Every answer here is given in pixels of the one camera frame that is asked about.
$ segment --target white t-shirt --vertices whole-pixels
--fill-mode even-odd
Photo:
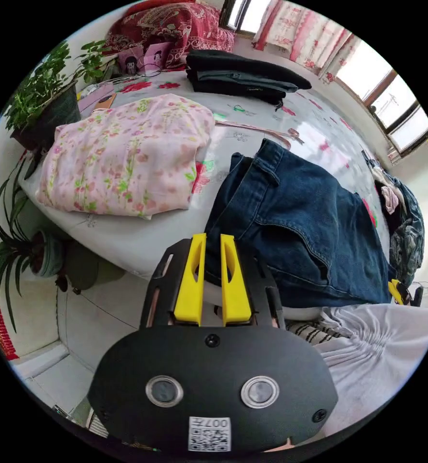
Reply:
[[[324,308],[321,325],[340,338],[317,344],[338,392],[322,430],[329,436],[365,418],[408,381],[428,349],[428,309],[397,304]]]

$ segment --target pink floral blanket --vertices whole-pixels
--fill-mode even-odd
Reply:
[[[173,94],[96,109],[57,127],[36,198],[63,211],[145,218],[188,209],[196,153],[214,124],[209,109]]]

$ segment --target curtain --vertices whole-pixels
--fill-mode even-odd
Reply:
[[[284,0],[271,0],[253,39],[254,48],[276,45],[289,59],[332,82],[360,39],[322,14]]]

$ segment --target green plant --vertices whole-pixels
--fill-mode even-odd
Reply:
[[[103,75],[99,69],[101,53],[108,50],[102,47],[104,43],[105,41],[101,40],[82,46],[81,49],[85,50],[85,53],[77,57],[81,60],[76,70],[69,76],[60,74],[66,65],[65,61],[71,58],[68,43],[63,41],[56,46],[23,79],[5,105],[6,128],[22,130],[33,125],[52,98],[79,77],[83,76],[86,83],[100,78]]]
[[[18,177],[21,169],[25,163],[25,159],[21,162],[16,176],[13,181],[13,192],[11,198],[12,210],[10,214],[7,211],[6,192],[9,185],[10,178],[14,170],[10,173],[7,180],[2,183],[0,187],[0,200],[2,199],[3,210],[5,218],[8,223],[9,231],[6,232],[0,224],[0,285],[2,278],[5,274],[5,297],[7,300],[8,313],[12,322],[13,329],[16,332],[15,321],[13,319],[12,305],[10,302],[10,275],[13,265],[15,266],[15,285],[16,289],[21,296],[20,291],[20,276],[29,264],[31,264],[36,256],[43,252],[44,244],[34,244],[23,232],[18,216],[23,210],[27,196],[22,192],[21,187],[18,185]]]

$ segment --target yellow object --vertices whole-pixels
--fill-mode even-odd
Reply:
[[[398,280],[391,280],[388,283],[389,292],[391,293],[391,296],[395,299],[395,301],[398,304],[404,305],[403,301],[402,301],[402,296],[401,296],[400,292],[397,290],[397,284],[398,283],[399,283]]]
[[[247,323],[251,319],[251,307],[232,235],[220,235],[220,256],[224,326],[230,323]],[[230,270],[230,282],[227,270]]]
[[[193,235],[179,295],[175,303],[174,317],[179,322],[201,325],[203,310],[204,257],[206,254],[206,233]],[[198,278],[195,271],[198,267]]]

